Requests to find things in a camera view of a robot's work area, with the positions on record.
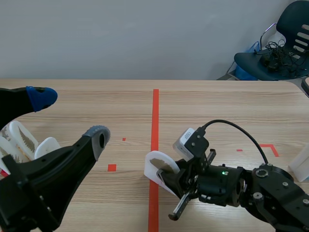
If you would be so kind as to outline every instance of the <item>dark blue chair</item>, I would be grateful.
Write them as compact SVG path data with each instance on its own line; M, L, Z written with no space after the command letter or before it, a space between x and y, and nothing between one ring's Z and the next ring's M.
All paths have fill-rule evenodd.
M278 72L269 72L267 67L260 62L261 55L269 53L267 49L255 53L237 53L234 56L235 62L247 73L255 76L262 81L278 81L290 80L303 77L309 74L309 1L300 0L291 3L282 13L277 24L276 29L285 36L286 42L284 48L287 51L291 49L304 49L305 52L299 54L300 58L293 58L296 64L302 64L301 69L298 69L297 75L291 76L287 70ZM262 47L262 34L260 39L260 46Z

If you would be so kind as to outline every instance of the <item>red tape line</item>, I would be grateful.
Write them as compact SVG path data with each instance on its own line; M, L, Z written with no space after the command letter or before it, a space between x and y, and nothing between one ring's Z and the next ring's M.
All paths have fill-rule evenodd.
M1 170L1 173L0 173L1 175L3 175L4 177L7 177L8 176L8 174L4 171L4 170Z
M159 150L159 90L153 92L153 117L151 125L151 151ZM159 231L159 186L150 181L148 232Z
M273 144L260 144L261 147L270 147L275 157L279 157L278 151Z

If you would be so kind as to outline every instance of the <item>white object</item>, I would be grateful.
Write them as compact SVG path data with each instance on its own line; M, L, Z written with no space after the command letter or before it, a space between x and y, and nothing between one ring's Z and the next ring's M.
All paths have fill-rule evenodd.
M309 180L309 144L304 147L289 166L299 182Z
M2 158L8 155L11 155L16 163L29 161L29 159L24 156L16 147L12 146L9 141L0 136L0 168L3 169L7 174L10 174L9 170L2 161Z
M36 149L34 153L34 158L38 159L42 156L45 156L47 153L50 153L52 151L55 151L57 149L61 148L58 141L53 138L49 137L45 139Z
M157 176L156 172L159 170L156 166L152 164L152 160L161 160L162 163L165 165L168 165L175 174L177 174L180 170L179 167L177 166L176 162L169 157L168 155L164 154L163 152L160 151L152 151L148 153L145 157L145 168L144 168L144 175L157 183L159 186L163 187L170 193L174 194L172 190L170 190L164 183L163 181Z
M194 156L193 154L184 146L188 139L195 132L195 129L189 128L187 129L179 139L173 144L174 150L185 160L189 161Z
M39 142L33 135L18 121L13 121L9 126L10 133L15 139L17 145L23 150L24 154L34 160L34 153L39 145Z

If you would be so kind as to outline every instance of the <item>screw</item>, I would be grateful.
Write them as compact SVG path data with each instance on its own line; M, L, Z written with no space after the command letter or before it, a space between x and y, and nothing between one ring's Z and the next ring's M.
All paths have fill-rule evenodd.
M259 170L256 170L255 174L257 177L264 178L268 176L268 171L266 169L259 169Z
M260 193L260 192L255 192L253 194L253 198L256 199L256 200L262 200L263 199L263 194Z
M286 182L283 182L282 185L287 189L289 187L289 184Z
M309 200L308 199L304 199L303 203L304 203L305 206L309 206Z

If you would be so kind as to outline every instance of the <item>gray fingertip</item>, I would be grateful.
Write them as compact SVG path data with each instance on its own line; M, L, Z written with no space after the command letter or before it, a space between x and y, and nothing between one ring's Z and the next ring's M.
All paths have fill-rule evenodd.
M110 140L110 130L105 126L93 126L83 136L91 137L93 154L95 159L98 160L107 142Z

